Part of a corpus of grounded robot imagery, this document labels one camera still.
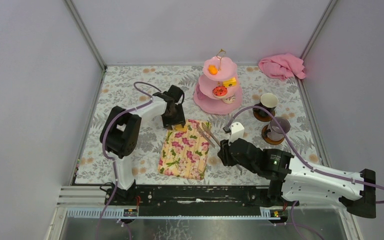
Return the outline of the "tan biscuit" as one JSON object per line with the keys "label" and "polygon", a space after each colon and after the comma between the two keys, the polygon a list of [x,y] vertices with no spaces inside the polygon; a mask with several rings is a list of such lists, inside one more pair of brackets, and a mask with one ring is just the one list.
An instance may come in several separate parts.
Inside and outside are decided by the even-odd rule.
{"label": "tan biscuit", "polygon": [[188,126],[182,125],[182,124],[177,124],[174,126],[174,130],[179,131],[179,132],[187,132],[188,131]]}

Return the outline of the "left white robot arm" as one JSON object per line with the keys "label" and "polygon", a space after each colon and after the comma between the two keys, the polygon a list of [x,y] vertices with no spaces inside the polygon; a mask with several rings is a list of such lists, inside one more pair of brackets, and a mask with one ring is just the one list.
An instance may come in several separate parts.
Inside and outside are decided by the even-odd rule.
{"label": "left white robot arm", "polygon": [[186,125],[182,106],[185,93],[179,87],[171,85],[167,91],[157,91],[148,97],[146,103],[138,106],[127,109],[113,107],[99,137],[103,155],[112,161],[114,184],[118,189],[115,197],[124,206],[135,200],[135,192],[131,189],[135,183],[132,160],[125,157],[136,148],[141,123],[160,116],[165,129]]}

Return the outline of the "chocolate drizzle donut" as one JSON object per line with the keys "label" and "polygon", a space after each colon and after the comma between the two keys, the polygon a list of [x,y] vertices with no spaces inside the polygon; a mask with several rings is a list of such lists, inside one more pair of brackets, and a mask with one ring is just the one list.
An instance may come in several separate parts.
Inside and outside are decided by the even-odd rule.
{"label": "chocolate drizzle donut", "polygon": [[223,98],[222,101],[226,104],[232,104],[236,100],[236,96],[232,95],[230,97]]}

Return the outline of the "metal tongs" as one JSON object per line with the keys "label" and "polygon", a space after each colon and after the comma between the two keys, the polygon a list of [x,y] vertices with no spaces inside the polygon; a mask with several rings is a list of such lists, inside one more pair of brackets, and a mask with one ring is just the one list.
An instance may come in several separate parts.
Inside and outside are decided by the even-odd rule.
{"label": "metal tongs", "polygon": [[196,126],[197,131],[209,142],[209,145],[212,146],[217,151],[217,156],[221,160],[222,164],[225,167],[236,167],[239,170],[239,174],[243,174],[243,169],[239,164],[234,161],[232,155],[229,153],[229,142],[228,140],[219,140],[210,130],[206,123],[201,123]]}

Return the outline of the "red donut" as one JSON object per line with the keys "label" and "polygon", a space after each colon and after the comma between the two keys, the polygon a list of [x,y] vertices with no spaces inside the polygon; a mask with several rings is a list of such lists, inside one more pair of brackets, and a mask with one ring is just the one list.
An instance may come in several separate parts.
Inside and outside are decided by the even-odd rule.
{"label": "red donut", "polygon": [[217,86],[212,90],[212,94],[217,99],[223,99],[228,94],[228,89],[225,86]]}

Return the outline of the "orange tart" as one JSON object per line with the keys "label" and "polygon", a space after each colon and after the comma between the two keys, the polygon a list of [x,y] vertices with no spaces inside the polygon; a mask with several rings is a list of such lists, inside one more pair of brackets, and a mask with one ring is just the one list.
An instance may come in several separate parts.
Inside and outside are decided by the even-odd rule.
{"label": "orange tart", "polygon": [[213,76],[218,73],[218,68],[212,64],[208,66],[207,70],[208,70],[208,73]]}

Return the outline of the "brown wooden saucer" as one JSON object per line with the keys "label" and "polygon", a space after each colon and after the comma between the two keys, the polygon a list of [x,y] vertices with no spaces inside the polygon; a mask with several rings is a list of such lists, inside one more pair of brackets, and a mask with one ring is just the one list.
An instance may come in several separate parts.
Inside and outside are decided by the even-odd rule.
{"label": "brown wooden saucer", "polygon": [[270,122],[272,120],[272,117],[270,117],[269,115],[261,115],[259,112],[257,111],[253,111],[253,115],[254,117],[261,121],[261,122]]}
{"label": "brown wooden saucer", "polygon": [[284,140],[285,140],[285,137],[282,136],[282,138],[280,138],[279,140],[273,140],[271,138],[268,137],[268,133],[270,133],[271,131],[268,130],[268,125],[265,125],[263,127],[263,129],[261,130],[261,137],[262,139],[270,144],[270,145],[280,145]]}

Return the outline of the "yellow roll cake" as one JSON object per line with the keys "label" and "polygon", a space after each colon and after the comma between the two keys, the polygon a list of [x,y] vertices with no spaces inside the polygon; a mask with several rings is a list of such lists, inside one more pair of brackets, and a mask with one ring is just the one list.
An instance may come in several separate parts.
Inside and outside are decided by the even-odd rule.
{"label": "yellow roll cake", "polygon": [[222,85],[224,87],[226,87],[226,88],[235,87],[237,85],[237,78],[236,77],[232,77],[229,80],[223,81]]}

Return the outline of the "black mug white inside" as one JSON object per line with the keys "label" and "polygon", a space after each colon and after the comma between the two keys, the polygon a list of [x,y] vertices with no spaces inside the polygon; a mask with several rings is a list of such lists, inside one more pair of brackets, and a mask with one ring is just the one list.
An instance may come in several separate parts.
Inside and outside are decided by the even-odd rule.
{"label": "black mug white inside", "polygon": [[[279,104],[279,99],[273,93],[264,93],[260,96],[260,101],[255,106],[259,106],[270,112],[273,116],[275,115],[275,109]],[[264,110],[254,108],[253,111],[259,112],[262,116],[268,115]]]}

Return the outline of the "pink three-tier cake stand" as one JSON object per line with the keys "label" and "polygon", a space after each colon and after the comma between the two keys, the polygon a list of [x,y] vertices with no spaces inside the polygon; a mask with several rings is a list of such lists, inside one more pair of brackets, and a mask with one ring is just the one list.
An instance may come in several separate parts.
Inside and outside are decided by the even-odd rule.
{"label": "pink three-tier cake stand", "polygon": [[[208,72],[208,66],[215,65],[218,68],[216,75]],[[221,99],[213,96],[213,89],[217,86],[223,86],[222,82],[236,77],[237,85],[227,87],[228,93],[225,98],[235,95],[236,99],[232,104],[226,104]],[[197,98],[196,91],[200,91],[205,98]],[[204,112],[213,115],[228,115],[238,109],[243,101],[243,90],[238,77],[238,66],[231,58],[226,57],[226,51],[220,49],[216,56],[206,60],[203,64],[202,75],[198,78],[195,86],[193,100]]]}

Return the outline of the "purple mug black handle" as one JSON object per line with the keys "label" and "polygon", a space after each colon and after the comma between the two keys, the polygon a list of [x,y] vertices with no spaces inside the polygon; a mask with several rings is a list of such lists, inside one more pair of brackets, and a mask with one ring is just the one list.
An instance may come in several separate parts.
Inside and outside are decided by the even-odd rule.
{"label": "purple mug black handle", "polygon": [[268,124],[268,130],[270,131],[270,133],[268,133],[268,137],[270,139],[277,141],[280,138],[282,138],[284,134],[287,134],[290,131],[290,129],[291,129],[291,124],[286,118],[275,117]]}

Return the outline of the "floral dessert tray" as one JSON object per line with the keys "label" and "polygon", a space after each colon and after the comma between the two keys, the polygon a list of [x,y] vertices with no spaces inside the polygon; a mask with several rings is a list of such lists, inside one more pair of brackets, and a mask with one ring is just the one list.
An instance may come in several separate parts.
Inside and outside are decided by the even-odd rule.
{"label": "floral dessert tray", "polygon": [[212,127],[210,122],[188,119],[184,128],[167,131],[158,173],[198,181],[204,179],[210,143],[197,130],[202,124]]}

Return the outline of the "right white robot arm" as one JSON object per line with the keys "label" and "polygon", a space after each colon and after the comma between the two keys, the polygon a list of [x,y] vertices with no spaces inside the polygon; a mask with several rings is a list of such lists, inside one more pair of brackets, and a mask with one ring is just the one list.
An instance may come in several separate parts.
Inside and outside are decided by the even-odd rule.
{"label": "right white robot arm", "polygon": [[262,207],[297,204],[335,205],[352,215],[374,219],[376,173],[370,169],[346,172],[304,165],[291,153],[276,148],[261,149],[239,138],[219,143],[217,156],[226,167],[242,166],[269,181],[267,189],[251,192]]}

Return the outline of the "pink wafer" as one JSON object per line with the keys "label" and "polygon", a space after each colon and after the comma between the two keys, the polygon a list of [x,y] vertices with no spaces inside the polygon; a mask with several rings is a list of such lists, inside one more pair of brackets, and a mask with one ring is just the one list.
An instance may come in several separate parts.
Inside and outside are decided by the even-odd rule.
{"label": "pink wafer", "polygon": [[203,100],[205,98],[205,95],[201,91],[196,91],[195,93],[199,100]]}

